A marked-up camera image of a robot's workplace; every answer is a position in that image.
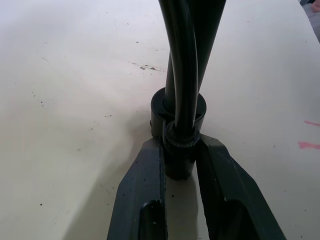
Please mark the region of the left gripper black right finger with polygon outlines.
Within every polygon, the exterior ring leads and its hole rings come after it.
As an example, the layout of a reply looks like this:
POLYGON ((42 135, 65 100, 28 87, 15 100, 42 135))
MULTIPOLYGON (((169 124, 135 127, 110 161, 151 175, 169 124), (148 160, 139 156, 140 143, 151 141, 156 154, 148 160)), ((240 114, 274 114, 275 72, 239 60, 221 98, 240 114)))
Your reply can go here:
POLYGON ((217 139, 201 135, 196 168, 211 240, 284 240, 255 180, 217 139))

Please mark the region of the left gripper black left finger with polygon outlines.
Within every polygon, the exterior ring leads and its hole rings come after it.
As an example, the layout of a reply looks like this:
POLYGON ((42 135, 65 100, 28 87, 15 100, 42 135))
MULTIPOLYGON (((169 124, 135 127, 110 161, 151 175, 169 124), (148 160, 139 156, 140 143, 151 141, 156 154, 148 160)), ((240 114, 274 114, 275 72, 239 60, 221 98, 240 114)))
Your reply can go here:
POLYGON ((107 239, 166 240, 166 179, 159 138, 143 143, 120 182, 107 239))

